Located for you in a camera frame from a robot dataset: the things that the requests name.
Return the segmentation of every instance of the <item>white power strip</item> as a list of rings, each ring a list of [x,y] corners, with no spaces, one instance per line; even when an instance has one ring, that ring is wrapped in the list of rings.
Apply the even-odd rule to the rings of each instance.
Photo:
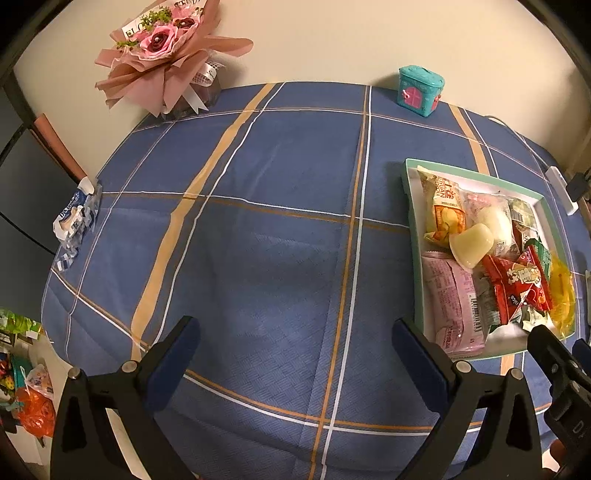
[[[559,169],[556,167],[550,167],[546,170],[546,178],[554,187],[554,191],[558,194],[558,198],[562,202],[562,206],[564,207],[564,210],[566,210],[567,215],[572,215],[579,210],[579,205],[574,203],[566,192],[566,180],[560,173]]]

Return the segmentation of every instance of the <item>snack package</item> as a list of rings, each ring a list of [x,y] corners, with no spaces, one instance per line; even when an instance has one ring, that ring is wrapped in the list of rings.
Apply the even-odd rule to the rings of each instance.
[[[516,314],[521,314],[521,307],[527,298],[536,301],[540,295],[543,296],[541,273],[537,267],[490,255],[482,259],[482,264],[495,289],[502,325],[507,325]]]
[[[59,271],[72,265],[85,232],[88,229],[94,230],[102,192],[100,183],[95,187],[88,177],[84,177],[66,208],[54,220],[53,232],[66,251],[56,261]]]
[[[479,354],[484,349],[484,335],[470,272],[443,252],[426,252],[422,262],[436,343],[450,356]]]
[[[527,295],[526,302],[528,305],[531,305],[536,310],[538,310],[538,312],[549,312],[552,308],[550,290],[548,289],[548,282],[546,281],[544,271],[542,270],[540,260],[538,259],[538,255],[535,253],[534,247],[529,245],[519,256],[517,263],[526,265],[528,267],[534,266],[540,272],[541,289],[538,291],[537,289],[532,288]]]
[[[522,252],[529,239],[540,238],[534,211],[529,203],[516,198],[509,199],[509,210],[513,222],[513,236],[519,251]]]
[[[482,267],[479,266],[472,271],[472,280],[476,290],[482,333],[486,342],[486,337],[501,326],[501,314],[496,304],[495,290],[492,287],[491,279],[488,278]]]
[[[53,437],[56,426],[53,402],[39,392],[25,388],[19,388],[15,397],[22,404],[17,417],[25,430],[37,438]]]
[[[550,318],[562,337],[566,337],[574,329],[576,301],[573,280],[569,268],[560,261],[558,256],[552,254],[551,257],[548,287],[552,296],[553,308],[550,310]]]
[[[464,190],[468,228],[476,223],[484,223],[492,232],[494,244],[489,255],[515,258],[519,249],[513,238],[509,203],[503,195],[475,193]]]
[[[538,268],[544,274],[546,279],[550,278],[550,268],[552,265],[552,255],[550,255],[550,252],[542,244],[542,242],[540,242],[539,240],[536,240],[535,238],[530,238],[525,243],[526,249],[529,246],[533,247],[533,249],[535,250],[535,254],[538,256],[538,259],[540,260],[540,264],[538,265]]]
[[[44,397],[53,400],[53,386],[45,365],[39,364],[31,370],[25,379],[25,384]]]
[[[417,170],[427,202],[425,239],[449,248],[449,235],[462,233],[466,229],[460,187],[454,181],[435,175],[426,168],[418,167]]]
[[[523,307],[521,313],[521,328],[526,332],[531,332],[538,325],[544,325],[548,328],[552,325],[552,320],[548,314],[542,314],[533,307]]]

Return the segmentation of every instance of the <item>white stripe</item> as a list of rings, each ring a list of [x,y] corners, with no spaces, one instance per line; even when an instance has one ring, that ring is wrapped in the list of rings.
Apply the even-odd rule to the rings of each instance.
[[[109,207],[109,211],[107,212],[107,215],[105,217],[105,220],[103,221],[103,224],[100,226],[100,230],[96,235],[96,239],[94,240],[94,243],[92,244],[92,247],[90,249],[90,252],[88,253],[88,257],[86,259],[86,264],[84,267],[84,270],[82,271],[82,277],[80,278],[80,285],[78,287],[78,291],[82,291],[82,283],[84,282],[84,277],[86,275],[86,270],[88,269],[88,266],[90,265],[90,258],[92,257],[92,254],[95,251],[95,248],[99,242],[99,238],[101,233],[103,232],[103,228],[105,228],[105,225],[107,223],[107,220],[109,220],[109,217],[111,216],[111,212],[113,211],[113,208],[115,207],[115,204],[117,203],[117,200],[119,200],[119,198],[121,198],[121,194],[123,193],[123,190],[125,190],[126,186],[129,185],[129,182],[131,181],[131,179],[133,178],[133,176],[135,175],[135,173],[139,170],[139,168],[142,166],[142,164],[144,163],[145,159],[148,158],[148,156],[152,153],[152,150],[156,147],[156,145],[158,145],[158,143],[160,142],[160,140],[166,135],[166,133],[168,133],[168,131],[173,127],[174,123],[171,124],[163,133],[162,135],[160,135],[158,137],[158,139],[156,140],[156,142],[154,142],[154,144],[152,145],[152,147],[147,151],[146,155],[144,156],[144,158],[142,158],[142,160],[135,166],[133,172],[131,172],[131,174],[129,175],[129,177],[127,178],[127,181],[125,182],[125,185],[123,185],[123,188],[121,188],[121,192],[119,192],[119,194],[117,195],[117,197],[115,198],[115,201],[113,202],[113,205],[111,205]],[[78,303],[78,298],[79,295],[78,294],[74,294],[74,306],[72,307],[72,311],[68,314],[68,332],[67,332],[67,336],[66,336],[66,347],[65,347],[65,353],[66,353],[66,358],[69,360],[70,357],[68,356],[68,346],[70,345],[70,333],[72,331],[72,314],[74,313],[74,310],[76,309],[76,304]]]
[[[306,425],[307,427],[318,427],[317,423],[313,423],[310,421],[304,421],[304,420],[298,420],[298,419],[292,419],[290,417],[286,417],[283,415],[278,415],[277,413],[273,413],[270,411],[266,411],[263,410],[261,408],[257,408],[253,405],[249,405],[248,403],[245,403],[243,401],[237,400],[236,398],[232,398],[229,395],[225,395],[221,392],[218,392],[217,390],[214,390],[213,388],[208,387],[207,385],[202,384],[200,381],[195,380],[193,377],[190,377],[189,375],[183,375],[187,380],[189,380],[190,382],[198,385],[201,388],[204,388],[205,390],[207,390],[208,392],[213,393],[214,395],[217,395],[218,397],[222,397],[225,400],[229,400],[233,403],[236,403],[238,405],[241,405],[242,407],[246,407],[246,408],[250,408],[251,410],[257,411],[258,413],[262,413],[264,415],[268,415],[270,417],[275,417],[276,419],[280,419],[280,420],[285,420],[285,421],[290,421],[292,423],[299,423],[300,425]]]
[[[374,219],[372,219],[372,218],[367,218],[367,217],[365,217],[365,218],[364,218],[364,220],[365,220],[365,221],[367,221],[367,222],[381,223],[381,224],[383,224],[383,225],[399,226],[399,227],[402,227],[402,228],[408,228],[408,229],[410,230],[410,227],[409,227],[408,225],[403,225],[403,224],[401,224],[401,223],[390,223],[390,222],[383,222],[383,221],[381,221],[381,220],[374,220]]]
[[[354,110],[339,110],[329,108],[269,108],[267,112],[328,112],[328,113],[350,113],[351,115],[363,115],[363,112]]]
[[[501,155],[507,157],[509,160],[512,160],[513,162],[517,163],[518,165],[521,165],[523,168],[525,168],[526,170],[529,170],[530,172],[532,172],[536,177],[539,177],[541,179],[545,179],[545,177],[543,175],[540,175],[539,173],[537,173],[535,170],[532,170],[531,168],[529,168],[527,165],[525,165],[524,163],[520,162],[519,160],[517,160],[516,158],[511,157],[510,155],[506,154],[505,152],[499,150],[498,148],[495,147],[490,147],[491,150],[494,150],[495,152],[500,153]]]
[[[488,154],[491,158],[491,162],[492,162],[492,166],[495,168],[495,174],[496,174],[496,178],[499,178],[499,171],[496,169],[496,163],[495,163],[495,159],[492,157],[492,152],[491,149],[488,148],[488,144],[486,143],[486,140],[484,140],[484,137],[480,134],[480,132],[478,131],[478,128],[476,127],[476,125],[474,124],[474,122],[472,121],[472,118],[470,117],[470,114],[468,113],[468,110],[466,110],[465,108],[462,108],[462,110],[464,110],[464,113],[466,114],[466,116],[468,117],[468,120],[470,121],[470,123],[472,124],[472,126],[474,127],[474,130],[476,130],[476,133],[478,134],[478,136],[480,137],[480,139],[482,140],[482,143],[484,143],[484,146],[486,147],[486,149],[488,150]]]
[[[109,194],[109,195],[114,195],[116,193],[119,192],[103,192],[103,195]],[[183,192],[146,192],[146,191],[139,191],[139,192],[124,192],[124,193],[132,193],[132,194],[154,194],[154,195],[184,195]],[[205,197],[207,198],[208,195],[203,195],[200,194],[198,195],[199,197]],[[218,199],[228,199],[228,200],[238,200],[240,202],[245,202],[245,203],[249,203],[251,205],[258,205],[261,207],[269,207],[269,208],[276,208],[279,210],[292,210],[294,212],[306,212],[306,213],[318,213],[320,215],[330,215],[330,216],[335,216],[335,217],[343,217],[343,218],[350,218],[351,215],[348,215],[347,213],[333,213],[333,212],[323,212],[322,210],[307,210],[307,209],[303,209],[303,208],[295,208],[295,207],[286,207],[283,205],[273,205],[271,203],[260,203],[260,202],[252,202],[251,200],[246,200],[240,197],[228,197],[228,196],[224,196],[224,195],[209,195],[211,198],[218,198]],[[403,223],[392,223],[392,222],[384,222],[383,220],[375,220],[373,218],[364,218],[365,221],[368,222],[375,222],[375,223],[381,223],[383,225],[390,225],[390,226],[399,226],[402,228],[410,228],[408,225],[404,225]]]
[[[363,211],[365,210],[365,187],[368,179],[368,165],[369,165],[369,149],[371,146],[371,93],[372,88],[369,87],[369,102],[368,102],[368,142],[365,150],[365,168],[363,169],[363,185],[361,187],[361,207],[359,209],[359,228],[357,230],[357,250],[355,252],[355,269],[353,271],[353,286],[351,289],[351,304],[349,306],[349,321],[347,325],[347,336],[345,337],[345,348],[343,351],[343,359],[340,364],[339,383],[336,389],[335,405],[333,406],[332,416],[330,418],[330,428],[324,444],[324,452],[322,453],[322,474],[320,480],[324,480],[326,476],[326,456],[329,451],[330,439],[335,427],[335,420],[337,411],[339,409],[340,395],[343,388],[343,380],[345,379],[345,368],[347,366],[347,357],[349,356],[349,345],[351,343],[351,331],[353,329],[353,313],[355,311],[355,299],[357,296],[357,280],[359,278],[359,259],[361,256],[361,234],[363,233]]]
[[[179,120],[176,120],[177,122],[185,122],[187,120],[195,120],[197,118],[207,118],[208,116],[221,116],[221,115],[232,115],[232,114],[236,114],[236,113],[242,113],[242,112],[246,112],[246,113],[253,113],[253,112],[259,112],[259,110],[254,109],[254,110],[236,110],[236,111],[230,111],[230,112],[218,112],[218,113],[205,113],[203,115],[195,115],[195,116],[189,116],[187,118],[181,118]],[[328,108],[269,108],[267,109],[267,112],[329,112],[329,113],[351,113],[352,115],[363,115],[363,112],[356,112],[353,110],[339,110],[339,109],[328,109]],[[160,125],[164,125],[168,122],[162,122],[160,124],[157,125],[150,125],[148,127],[143,127],[137,130],[133,130],[132,133],[136,133],[136,132],[143,132],[144,130],[148,130],[150,128],[154,128],[154,127],[159,127]]]
[[[281,209],[281,210],[293,210],[295,212],[306,212],[306,213],[319,213],[321,215],[332,215],[332,216],[337,216],[337,217],[347,217],[347,218],[350,218],[350,215],[347,215],[346,213],[332,213],[332,212],[322,212],[321,210],[306,210],[306,209],[303,209],[303,208],[284,207],[282,205],[271,205],[269,203],[252,202],[250,200],[242,199],[242,198],[239,198],[239,197],[226,197],[224,195],[209,195],[209,197],[216,198],[216,199],[239,200],[240,202],[250,203],[251,205],[258,205],[258,206],[261,206],[261,207],[277,208],[277,209]]]
[[[414,127],[427,128],[428,130],[436,130],[438,132],[443,132],[445,134],[450,134],[450,135],[455,135],[456,137],[465,138],[466,140],[469,140],[469,141],[474,141],[473,139],[467,137],[466,135],[462,135],[462,134],[459,134],[457,132],[453,132],[451,130],[445,130],[444,128],[437,128],[437,127],[431,127],[429,125],[416,124],[414,122],[409,122],[409,121],[402,120],[402,119],[399,119],[399,118],[393,118],[393,117],[385,116],[385,115],[378,115],[377,113],[373,114],[373,116],[376,116],[378,118],[383,118],[384,120],[390,120],[392,122],[398,122],[398,123],[401,123],[401,124],[413,125]],[[502,150],[499,150],[498,148],[492,147],[490,145],[483,144],[483,143],[479,142],[478,140],[476,140],[476,142],[479,145],[482,145],[482,146],[484,146],[486,148],[489,148],[490,150],[494,150],[495,152],[500,153],[504,157],[507,157],[509,160],[512,160],[513,162],[517,163],[518,165],[521,165],[526,170],[529,170],[530,172],[532,172],[537,177],[541,177],[542,178],[542,176],[540,174],[538,174],[536,171],[532,170],[527,165],[521,163],[519,160],[516,160],[515,158],[511,157],[510,155],[508,155],[507,153],[503,152]]]
[[[244,144],[244,142],[248,138],[248,134],[251,132],[252,126],[255,124],[255,122],[258,120],[258,118],[261,116],[261,114],[265,111],[265,108],[267,108],[267,105],[269,105],[269,103],[275,98],[275,95],[277,95],[280,92],[281,88],[284,85],[285,85],[285,82],[282,83],[279,86],[279,88],[277,89],[277,91],[267,100],[267,102],[265,103],[265,106],[261,109],[261,111],[254,118],[254,120],[252,121],[252,123],[248,126],[248,129],[246,130],[246,133],[244,134],[244,137],[243,137],[242,141],[236,147],[236,149],[234,150],[234,152],[232,153],[232,155],[228,159],[228,162],[226,163],[226,166],[224,167],[222,173],[217,178],[216,183],[213,184],[213,187],[211,189],[211,192],[209,192],[209,195],[205,199],[205,202],[203,202],[203,205],[201,205],[201,208],[199,209],[199,213],[197,214],[197,216],[195,217],[195,220],[193,221],[193,227],[191,228],[191,232],[189,233],[189,238],[187,239],[187,243],[185,244],[185,248],[184,248],[183,254],[181,256],[181,259],[178,262],[178,265],[177,265],[176,270],[174,271],[173,282],[172,282],[172,285],[170,286],[170,292],[168,294],[168,300],[166,302],[166,308],[164,309],[164,315],[163,315],[163,318],[162,318],[162,322],[160,324],[160,329],[158,331],[158,335],[156,336],[156,339],[154,340],[154,343],[156,343],[156,342],[158,342],[158,340],[160,340],[160,336],[162,335],[162,332],[164,331],[164,325],[166,324],[166,317],[168,315],[168,309],[170,308],[170,301],[173,298],[174,284],[177,281],[178,272],[180,271],[181,266],[183,265],[183,261],[185,259],[185,256],[187,255],[187,250],[189,249],[189,243],[191,243],[191,239],[193,237],[193,233],[195,232],[195,227],[197,226],[197,220],[199,220],[199,217],[201,217],[201,214],[203,213],[203,209],[205,208],[205,206],[207,205],[207,201],[209,200],[209,198],[211,197],[211,195],[215,191],[215,189],[217,187],[217,184],[220,182],[220,180],[222,179],[222,177],[228,171],[228,167],[230,166],[230,163],[232,162],[232,159],[234,158],[234,155],[236,155],[236,153],[238,152],[238,150],[240,149],[240,147]]]
[[[426,437],[431,432],[376,432],[373,430],[356,430],[356,429],[344,429],[342,427],[329,427],[328,425],[324,425],[324,428],[329,431],[329,435],[332,431],[336,430],[337,432],[347,432],[347,433],[360,433],[363,435],[377,435],[381,437]],[[322,474],[320,475],[320,479],[322,480],[326,475],[326,465],[322,465]]]
[[[67,283],[65,283],[65,282],[64,282],[64,281],[61,279],[61,277],[60,277],[58,274],[56,274],[56,273],[55,273],[53,270],[51,270],[51,272],[50,272],[50,274],[49,274],[49,277],[51,277],[51,274],[52,274],[52,273],[53,273],[53,274],[54,274],[54,275],[57,277],[57,279],[58,279],[58,280],[59,280],[59,281],[62,283],[62,285],[64,285],[64,286],[65,286],[65,288],[66,288],[66,289],[67,289],[67,290],[68,290],[70,293],[72,293],[72,295],[76,295],[76,293],[74,292],[74,290],[72,290],[72,289],[71,289],[71,288],[68,286],[68,284],[67,284]],[[131,341],[132,341],[133,343],[135,343],[135,344],[136,344],[136,345],[137,345],[139,348],[141,348],[141,349],[142,349],[142,350],[145,352],[145,348],[144,348],[143,346],[141,346],[141,345],[140,345],[140,344],[139,344],[139,343],[138,343],[136,340],[134,340],[134,339],[132,338],[132,336],[131,336],[131,335],[130,335],[130,334],[129,334],[129,333],[128,333],[128,332],[127,332],[127,331],[126,331],[124,328],[121,328],[121,326],[120,326],[120,325],[117,325],[117,323],[113,322],[113,321],[112,321],[112,320],[111,320],[109,317],[107,317],[106,315],[104,315],[104,314],[103,314],[103,313],[102,313],[100,310],[97,310],[96,308],[94,308],[94,307],[93,307],[93,306],[92,306],[90,303],[88,303],[86,300],[84,300],[84,299],[80,299],[80,301],[81,301],[81,302],[82,302],[84,305],[86,305],[86,306],[87,306],[87,307],[88,307],[90,310],[92,310],[92,311],[93,311],[93,312],[95,312],[96,314],[98,314],[98,315],[100,315],[101,317],[103,317],[103,318],[104,318],[104,319],[105,319],[107,322],[109,322],[109,323],[110,323],[112,326],[114,326],[114,327],[115,327],[116,329],[118,329],[120,332],[123,332],[123,333],[124,333],[124,334],[125,334],[127,337],[129,337],[129,338],[131,339]]]

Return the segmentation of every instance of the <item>blue plaid tablecloth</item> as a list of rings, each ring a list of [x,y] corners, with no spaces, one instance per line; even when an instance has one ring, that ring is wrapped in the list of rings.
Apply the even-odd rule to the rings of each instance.
[[[140,358],[183,315],[199,319],[201,344],[157,415],[195,474],[392,479],[422,444],[437,417],[390,342],[414,305],[406,158],[543,194],[574,272],[567,344],[587,336],[580,214],[566,216],[505,127],[443,102],[422,118],[395,95],[340,83],[225,90],[210,112],[140,125],[100,172],[96,229],[66,272],[50,273],[42,321],[58,354],[93,375]],[[547,446],[548,382],[529,354],[474,366],[524,370]]]

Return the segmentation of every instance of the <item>teal box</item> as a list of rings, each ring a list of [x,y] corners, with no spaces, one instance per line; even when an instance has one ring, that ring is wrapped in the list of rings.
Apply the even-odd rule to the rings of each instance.
[[[445,80],[431,70],[409,65],[400,70],[397,103],[422,116],[429,116],[437,108]]]

